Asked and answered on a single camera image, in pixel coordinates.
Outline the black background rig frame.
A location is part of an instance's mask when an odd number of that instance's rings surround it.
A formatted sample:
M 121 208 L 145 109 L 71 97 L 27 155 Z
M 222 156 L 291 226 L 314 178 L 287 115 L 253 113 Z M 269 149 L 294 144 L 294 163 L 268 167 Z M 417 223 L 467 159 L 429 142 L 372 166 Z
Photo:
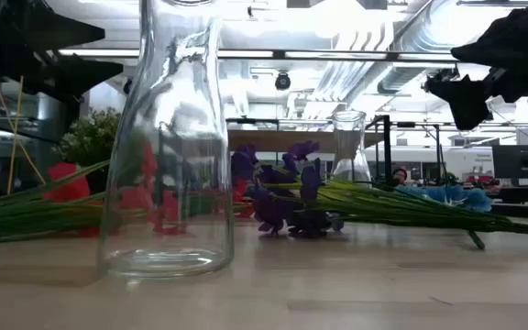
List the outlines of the black background rig frame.
M 435 182 L 441 185 L 444 182 L 446 176 L 446 166 L 444 162 L 444 156 L 442 151 L 442 145 L 440 142 L 440 126 L 438 124 L 426 124 L 426 123 L 415 123 L 410 121 L 400 121 L 393 124 L 397 128 L 417 128 L 421 127 L 428 137 L 431 137 L 435 141 L 435 152 L 436 152 L 436 169 L 437 175 Z

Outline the long ceiling light rail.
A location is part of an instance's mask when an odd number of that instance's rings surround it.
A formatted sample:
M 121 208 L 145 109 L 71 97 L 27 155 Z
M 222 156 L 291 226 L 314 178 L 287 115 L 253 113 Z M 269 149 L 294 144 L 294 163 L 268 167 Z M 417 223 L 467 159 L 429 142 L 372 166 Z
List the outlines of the long ceiling light rail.
M 62 55 L 85 58 L 137 58 L 138 49 L 61 49 Z M 395 52 L 365 50 L 284 50 L 284 49 L 220 49 L 220 60 L 271 61 L 386 61 L 409 63 L 456 63 L 450 53 Z

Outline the dark computer monitor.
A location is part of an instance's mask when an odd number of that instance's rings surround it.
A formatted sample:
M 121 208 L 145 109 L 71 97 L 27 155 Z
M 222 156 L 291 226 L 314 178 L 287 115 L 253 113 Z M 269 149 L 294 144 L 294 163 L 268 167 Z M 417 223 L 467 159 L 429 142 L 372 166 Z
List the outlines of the dark computer monitor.
M 492 147 L 494 175 L 498 179 L 528 179 L 528 145 Z

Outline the wooden shelf with black frame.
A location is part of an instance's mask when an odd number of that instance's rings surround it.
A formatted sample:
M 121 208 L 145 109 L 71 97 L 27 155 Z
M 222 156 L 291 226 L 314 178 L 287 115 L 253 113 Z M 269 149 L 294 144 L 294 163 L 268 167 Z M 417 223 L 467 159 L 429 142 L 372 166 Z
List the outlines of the wooden shelf with black frame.
M 270 124 L 275 130 L 229 130 L 228 140 L 231 150 L 245 143 L 253 144 L 257 151 L 280 152 L 287 150 L 294 142 L 306 140 L 320 143 L 321 153 L 333 153 L 336 150 L 336 138 L 331 132 L 321 131 L 281 131 L 281 124 L 309 124 L 329 125 L 329 120 L 288 120 L 288 119 L 262 119 L 262 118 L 228 118 L 227 124 L 255 125 Z M 391 166 L 391 120 L 388 115 L 378 115 L 372 119 L 365 128 L 363 149 L 374 146 L 376 148 L 376 162 L 379 162 L 380 152 L 378 144 L 383 143 L 384 181 L 392 182 Z

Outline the potted green plant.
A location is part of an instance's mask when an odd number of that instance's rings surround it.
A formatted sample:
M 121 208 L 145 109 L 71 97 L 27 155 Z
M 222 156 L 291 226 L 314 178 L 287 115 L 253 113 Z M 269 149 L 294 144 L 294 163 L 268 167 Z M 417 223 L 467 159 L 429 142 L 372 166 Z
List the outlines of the potted green plant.
M 53 181 L 74 174 L 77 170 L 108 160 L 114 146 L 121 114 L 114 108 L 92 110 L 88 116 L 73 122 L 55 152 L 61 162 L 49 169 Z M 58 189 L 54 199 L 68 202 L 105 190 L 108 168 L 95 170 Z

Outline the silver ventilation duct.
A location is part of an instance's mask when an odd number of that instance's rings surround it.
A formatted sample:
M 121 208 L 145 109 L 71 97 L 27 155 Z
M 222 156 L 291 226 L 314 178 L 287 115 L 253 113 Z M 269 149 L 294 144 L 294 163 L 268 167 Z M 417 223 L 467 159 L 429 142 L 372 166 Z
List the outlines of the silver ventilation duct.
M 476 32 L 462 27 L 468 8 L 460 0 L 428 0 L 409 23 L 395 34 L 388 51 L 446 52 L 472 40 Z M 421 67 L 396 67 L 391 62 L 373 62 L 365 75 L 348 93 L 345 102 L 353 104 L 364 92 L 395 95 L 424 71 Z

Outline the black aluminium table frame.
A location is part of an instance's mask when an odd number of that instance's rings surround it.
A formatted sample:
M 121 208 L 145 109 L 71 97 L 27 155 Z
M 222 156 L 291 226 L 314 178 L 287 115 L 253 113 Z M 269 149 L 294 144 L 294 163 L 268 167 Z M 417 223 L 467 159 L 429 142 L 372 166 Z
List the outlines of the black aluminium table frame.
M 388 215 L 389 202 L 394 200 L 392 193 L 385 196 L 377 194 L 339 195 L 333 197 L 319 196 L 311 203 L 296 197 L 266 196 L 259 200 L 252 198 L 255 214 L 262 217 L 267 211 L 275 211 L 277 216 L 287 219 L 303 210 L 329 213 L 345 213 L 355 216 Z M 528 218 L 528 205 L 515 203 L 494 203 L 491 200 L 490 215 Z

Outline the purple artificial flower bunch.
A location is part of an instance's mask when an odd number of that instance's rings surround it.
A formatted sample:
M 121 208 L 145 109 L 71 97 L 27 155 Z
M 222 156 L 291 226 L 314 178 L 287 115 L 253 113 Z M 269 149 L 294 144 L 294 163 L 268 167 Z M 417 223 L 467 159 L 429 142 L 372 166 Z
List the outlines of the purple artificial flower bunch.
M 311 203 L 319 196 L 337 197 L 339 195 L 377 194 L 385 196 L 395 191 L 396 186 L 372 182 L 370 187 L 351 181 L 325 180 L 322 176 L 322 163 L 319 159 L 310 159 L 316 152 L 316 142 L 305 141 L 291 146 L 282 156 L 282 164 L 275 166 L 258 160 L 256 149 L 250 144 L 242 145 L 231 156 L 231 174 L 233 182 L 238 179 L 251 182 L 247 195 L 254 199 L 266 196 L 296 197 Z M 253 214 L 259 223 L 259 231 L 272 235 L 287 229 L 293 237 L 318 238 L 329 230 L 339 231 L 346 223 L 383 224 L 387 226 L 423 227 L 410 222 L 396 221 L 389 215 L 355 216 L 345 213 L 329 213 L 303 210 L 283 219 L 275 211 L 267 211 L 262 217 Z M 517 223 L 506 216 L 491 214 L 495 222 L 482 228 L 479 233 L 507 232 L 528 235 L 528 225 Z

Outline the blue artificial flower bunch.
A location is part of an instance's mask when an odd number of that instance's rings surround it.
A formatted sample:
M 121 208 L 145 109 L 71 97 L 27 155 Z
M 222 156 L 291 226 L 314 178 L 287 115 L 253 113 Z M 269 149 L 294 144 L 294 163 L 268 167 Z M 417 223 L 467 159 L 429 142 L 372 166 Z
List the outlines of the blue artificial flower bunch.
M 485 243 L 477 232 L 495 222 L 491 199 L 481 190 L 459 185 L 411 187 L 399 185 L 389 202 L 389 218 L 413 226 L 465 230 L 477 249 Z

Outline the clear glass vase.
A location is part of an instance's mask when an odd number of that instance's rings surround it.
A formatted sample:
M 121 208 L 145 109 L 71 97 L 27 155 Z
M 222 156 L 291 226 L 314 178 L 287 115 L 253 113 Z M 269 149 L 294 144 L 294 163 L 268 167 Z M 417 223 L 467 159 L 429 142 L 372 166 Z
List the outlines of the clear glass vase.
M 201 274 L 234 254 L 217 50 L 223 0 L 140 0 L 140 51 L 110 159 L 98 258 L 132 278 Z
M 332 179 L 370 187 L 369 165 L 364 153 L 366 114 L 358 110 L 343 110 L 333 115 L 335 156 Z

